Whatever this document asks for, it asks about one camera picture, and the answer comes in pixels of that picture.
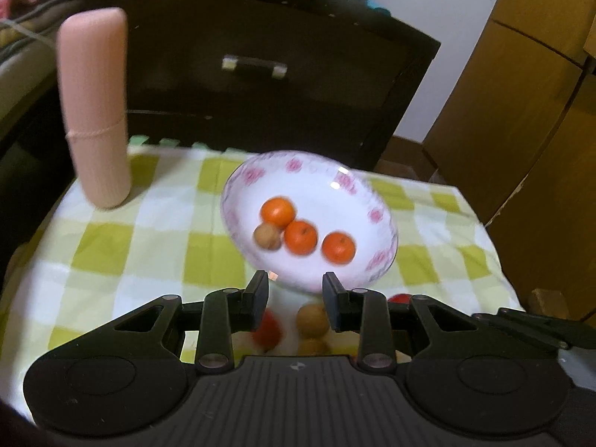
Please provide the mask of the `large red orange tomato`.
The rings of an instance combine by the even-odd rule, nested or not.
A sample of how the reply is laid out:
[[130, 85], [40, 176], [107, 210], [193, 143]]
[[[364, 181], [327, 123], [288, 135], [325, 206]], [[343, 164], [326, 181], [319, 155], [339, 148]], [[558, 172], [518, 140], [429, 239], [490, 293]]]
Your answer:
[[391, 309], [396, 309], [396, 308], [404, 309], [404, 308], [407, 308], [410, 305], [410, 303], [411, 303], [411, 295], [405, 294], [405, 293], [391, 296], [388, 299], [388, 305]]

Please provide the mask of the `oblong red cherry tomato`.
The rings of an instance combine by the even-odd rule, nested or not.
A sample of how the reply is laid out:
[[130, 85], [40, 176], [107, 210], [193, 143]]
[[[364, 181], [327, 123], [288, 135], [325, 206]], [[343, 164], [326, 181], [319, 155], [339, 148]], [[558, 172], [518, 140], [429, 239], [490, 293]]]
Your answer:
[[276, 348], [283, 339], [283, 330], [277, 316], [266, 309], [261, 317], [260, 326], [251, 332], [254, 343], [264, 351]]

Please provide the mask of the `small orange mandarin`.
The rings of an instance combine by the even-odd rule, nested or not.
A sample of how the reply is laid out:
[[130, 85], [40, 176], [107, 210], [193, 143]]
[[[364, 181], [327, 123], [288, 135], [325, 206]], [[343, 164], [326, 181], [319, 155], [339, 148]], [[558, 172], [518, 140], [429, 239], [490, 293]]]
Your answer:
[[310, 255], [318, 244], [318, 232], [315, 226], [305, 220], [294, 220], [284, 230], [284, 242], [294, 255]]

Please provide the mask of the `orange mandarin right in plate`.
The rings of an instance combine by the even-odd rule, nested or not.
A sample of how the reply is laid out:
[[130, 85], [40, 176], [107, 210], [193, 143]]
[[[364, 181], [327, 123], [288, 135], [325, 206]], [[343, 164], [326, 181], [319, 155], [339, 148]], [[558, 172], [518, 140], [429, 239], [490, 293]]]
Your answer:
[[342, 231], [333, 231], [325, 236], [321, 245], [324, 258], [333, 264], [346, 265], [356, 255], [356, 242]]

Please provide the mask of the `orange mandarin in plate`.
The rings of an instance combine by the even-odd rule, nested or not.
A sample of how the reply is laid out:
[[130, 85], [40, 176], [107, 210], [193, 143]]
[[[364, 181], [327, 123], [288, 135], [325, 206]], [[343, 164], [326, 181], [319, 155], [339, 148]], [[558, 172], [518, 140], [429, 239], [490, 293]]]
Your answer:
[[356, 242], [342, 231], [333, 231], [325, 236], [321, 245], [324, 258], [333, 264], [346, 265], [356, 255]]
[[295, 220], [296, 209], [287, 197], [278, 196], [261, 205], [260, 216], [264, 222], [283, 230]]

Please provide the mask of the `orange mandarin far in plate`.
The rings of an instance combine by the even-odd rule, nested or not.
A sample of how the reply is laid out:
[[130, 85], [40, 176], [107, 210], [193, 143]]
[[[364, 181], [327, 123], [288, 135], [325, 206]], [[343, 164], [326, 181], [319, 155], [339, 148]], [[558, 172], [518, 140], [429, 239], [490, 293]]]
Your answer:
[[287, 197], [278, 196], [261, 205], [260, 216], [264, 222], [283, 230], [295, 220], [296, 209]]

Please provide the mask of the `white floral plate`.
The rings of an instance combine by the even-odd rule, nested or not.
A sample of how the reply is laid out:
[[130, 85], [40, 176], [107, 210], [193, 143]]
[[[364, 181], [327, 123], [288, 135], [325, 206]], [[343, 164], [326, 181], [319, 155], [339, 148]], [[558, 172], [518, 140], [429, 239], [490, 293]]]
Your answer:
[[[296, 254], [286, 243], [267, 250], [254, 241], [254, 231], [264, 222], [261, 208], [275, 198], [288, 201], [295, 218], [314, 228], [317, 243], [311, 252]], [[347, 289], [370, 285], [390, 269], [397, 252], [396, 225], [370, 181], [313, 153], [283, 150], [249, 158], [225, 182], [220, 211], [232, 242], [253, 267], [305, 293], [320, 293], [327, 272], [334, 272]], [[355, 245], [346, 264], [329, 261], [322, 251], [333, 232]]]

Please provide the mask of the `green white checkered tablecloth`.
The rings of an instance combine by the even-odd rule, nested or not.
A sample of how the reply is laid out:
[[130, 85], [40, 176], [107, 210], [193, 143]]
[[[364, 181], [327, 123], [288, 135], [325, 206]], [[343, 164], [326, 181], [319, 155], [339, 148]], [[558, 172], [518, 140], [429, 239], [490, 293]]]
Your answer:
[[[13, 259], [1, 300], [1, 397], [25, 410], [24, 374], [64, 344], [163, 295], [202, 300], [253, 268], [224, 231], [219, 196], [241, 152], [135, 146], [126, 204], [101, 211], [73, 185]], [[399, 248], [376, 283], [467, 314], [519, 305], [487, 231], [459, 190], [370, 175]]]

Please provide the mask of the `brown wooden wardrobe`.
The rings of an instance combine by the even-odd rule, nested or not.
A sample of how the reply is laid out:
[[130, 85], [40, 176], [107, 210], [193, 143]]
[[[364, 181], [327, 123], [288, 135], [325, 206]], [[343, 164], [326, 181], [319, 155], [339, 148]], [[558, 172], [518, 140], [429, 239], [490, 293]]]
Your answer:
[[424, 148], [523, 303], [595, 320], [595, 0], [497, 0]]

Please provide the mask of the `dark wooden nightstand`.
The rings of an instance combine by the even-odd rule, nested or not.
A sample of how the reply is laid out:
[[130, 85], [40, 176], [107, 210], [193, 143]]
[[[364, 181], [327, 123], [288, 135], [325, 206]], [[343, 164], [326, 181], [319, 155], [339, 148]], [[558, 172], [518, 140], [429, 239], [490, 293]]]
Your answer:
[[440, 43], [349, 0], [85, 0], [128, 18], [127, 117], [151, 142], [305, 150], [370, 169]]

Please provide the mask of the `pink ribbed cylinder container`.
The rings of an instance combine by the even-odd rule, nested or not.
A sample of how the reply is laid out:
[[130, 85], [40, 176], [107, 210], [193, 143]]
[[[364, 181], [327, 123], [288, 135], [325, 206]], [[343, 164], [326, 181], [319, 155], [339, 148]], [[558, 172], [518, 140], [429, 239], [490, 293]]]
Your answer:
[[127, 18], [117, 7], [74, 14], [58, 29], [58, 90], [75, 172], [87, 200], [111, 209], [131, 191], [127, 158]]

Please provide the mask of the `grey striped mattress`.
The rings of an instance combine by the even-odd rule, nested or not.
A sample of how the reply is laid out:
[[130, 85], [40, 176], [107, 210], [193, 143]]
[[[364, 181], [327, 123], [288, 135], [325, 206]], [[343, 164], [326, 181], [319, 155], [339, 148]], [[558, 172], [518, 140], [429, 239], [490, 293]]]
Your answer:
[[20, 17], [1, 20], [1, 119], [56, 68], [61, 23], [83, 0], [47, 0]]

